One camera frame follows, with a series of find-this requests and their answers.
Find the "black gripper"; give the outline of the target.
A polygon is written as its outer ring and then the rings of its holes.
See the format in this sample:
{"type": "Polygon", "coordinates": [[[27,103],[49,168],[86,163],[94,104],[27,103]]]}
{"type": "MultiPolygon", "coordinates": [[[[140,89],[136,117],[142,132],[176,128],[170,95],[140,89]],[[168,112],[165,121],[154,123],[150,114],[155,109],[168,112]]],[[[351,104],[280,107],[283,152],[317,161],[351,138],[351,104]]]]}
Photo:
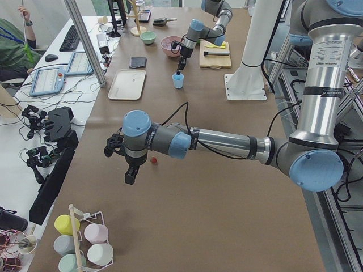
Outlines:
{"type": "Polygon", "coordinates": [[[193,53],[193,48],[187,47],[185,44],[179,41],[172,41],[171,54],[173,57],[180,56],[176,74],[179,75],[184,70],[187,58],[190,58],[193,53]]]}
{"type": "Polygon", "coordinates": [[[125,173],[125,183],[133,185],[135,183],[135,179],[140,166],[143,165],[147,160],[147,154],[137,158],[127,155],[125,159],[126,162],[129,164],[129,168],[125,173]]]}

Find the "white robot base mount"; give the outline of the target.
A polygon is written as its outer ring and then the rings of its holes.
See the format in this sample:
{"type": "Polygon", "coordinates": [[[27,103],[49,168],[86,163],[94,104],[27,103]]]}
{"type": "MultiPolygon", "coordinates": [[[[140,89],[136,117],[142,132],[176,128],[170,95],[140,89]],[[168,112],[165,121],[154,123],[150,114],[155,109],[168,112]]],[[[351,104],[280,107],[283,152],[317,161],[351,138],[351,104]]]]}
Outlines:
{"type": "Polygon", "coordinates": [[[284,1],[256,1],[241,65],[225,74],[228,100],[266,100],[261,68],[275,24],[280,21],[284,1]]]}

